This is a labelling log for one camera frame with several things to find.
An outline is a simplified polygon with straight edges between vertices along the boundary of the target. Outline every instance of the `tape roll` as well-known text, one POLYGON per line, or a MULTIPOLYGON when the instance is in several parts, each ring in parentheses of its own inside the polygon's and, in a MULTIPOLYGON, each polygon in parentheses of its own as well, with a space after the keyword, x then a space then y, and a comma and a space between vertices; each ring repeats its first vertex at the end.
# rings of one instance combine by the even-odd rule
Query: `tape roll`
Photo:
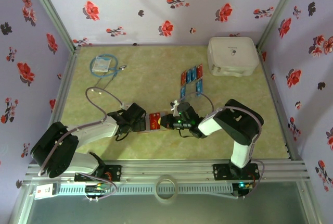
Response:
POLYGON ((178 192, 179 192, 178 184, 172 176, 169 176, 169 175, 161 176, 155 183, 154 195, 155 195, 156 199, 161 203, 172 203, 172 202, 174 202, 177 195, 178 195, 178 192), (161 198, 157 193, 157 187, 164 181, 168 181, 168 182, 172 183, 174 188, 175 188, 174 194, 169 198, 161 198))

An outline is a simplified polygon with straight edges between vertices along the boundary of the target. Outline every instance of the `red card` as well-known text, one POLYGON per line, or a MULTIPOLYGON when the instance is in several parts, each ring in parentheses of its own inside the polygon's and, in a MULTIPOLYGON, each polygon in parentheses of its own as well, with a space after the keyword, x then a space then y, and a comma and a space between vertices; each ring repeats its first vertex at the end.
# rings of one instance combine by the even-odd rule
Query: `red card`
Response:
POLYGON ((183 86, 186 83, 186 74, 187 72, 184 71, 181 76, 181 86, 183 86))
POLYGON ((200 64, 199 66, 197 66, 197 79, 202 77, 202 64, 200 64))
POLYGON ((160 113, 149 114, 149 126, 150 130, 160 129, 161 125, 158 124, 160 119, 160 113))

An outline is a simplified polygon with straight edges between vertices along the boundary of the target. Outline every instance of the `glass panel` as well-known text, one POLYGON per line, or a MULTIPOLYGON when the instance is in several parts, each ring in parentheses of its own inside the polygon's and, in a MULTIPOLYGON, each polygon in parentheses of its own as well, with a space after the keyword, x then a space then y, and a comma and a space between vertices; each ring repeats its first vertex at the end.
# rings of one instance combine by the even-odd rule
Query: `glass panel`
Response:
POLYGON ((153 195, 111 196, 98 203, 84 196, 34 201, 29 224, 275 224, 307 223, 295 183, 263 183, 245 200, 179 195, 170 205, 153 195))

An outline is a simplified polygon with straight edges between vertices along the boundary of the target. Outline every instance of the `small card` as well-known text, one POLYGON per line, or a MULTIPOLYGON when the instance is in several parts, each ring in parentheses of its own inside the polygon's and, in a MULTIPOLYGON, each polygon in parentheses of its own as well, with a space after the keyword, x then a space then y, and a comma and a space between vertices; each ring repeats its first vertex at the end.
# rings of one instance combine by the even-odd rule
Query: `small card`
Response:
POLYGON ((200 79, 202 77, 202 64, 200 64, 198 67, 197 67, 197 79, 200 79))
POLYGON ((196 91, 203 93, 203 87, 202 87, 202 79, 196 82, 196 91))
POLYGON ((160 119, 160 113, 149 114, 149 127, 150 130, 160 129, 161 125, 158 124, 158 120, 160 119))
POLYGON ((192 82, 192 69, 189 69, 187 72, 186 83, 192 82))
POLYGON ((181 76, 181 86, 183 86, 186 83, 186 75, 187 75, 187 72, 184 71, 181 76))
POLYGON ((195 79, 196 79, 196 69, 197 69, 197 66, 194 66, 193 68, 192 68, 192 78, 191 78, 191 80, 192 81, 195 81, 195 79))
POLYGON ((96 56, 92 70, 95 72, 108 72, 110 63, 111 58, 96 56))
POLYGON ((185 96, 185 92, 186 92, 186 85, 181 88, 181 98, 185 96))

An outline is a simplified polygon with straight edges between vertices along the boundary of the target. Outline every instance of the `floral wallpaper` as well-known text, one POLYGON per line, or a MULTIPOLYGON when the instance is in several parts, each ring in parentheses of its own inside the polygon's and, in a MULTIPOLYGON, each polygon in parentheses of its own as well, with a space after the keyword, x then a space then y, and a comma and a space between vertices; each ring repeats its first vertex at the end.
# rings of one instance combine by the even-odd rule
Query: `floral wallpaper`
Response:
POLYGON ((262 55, 325 223, 333 220, 333 7, 328 4, 331 0, 290 0, 262 55))
MULTIPOLYGON (((74 45, 260 39, 279 0, 51 0, 74 45)), ((281 34, 288 28, 288 20, 281 34)))
POLYGON ((0 224, 47 129, 69 50, 39 0, 0 0, 0 224))

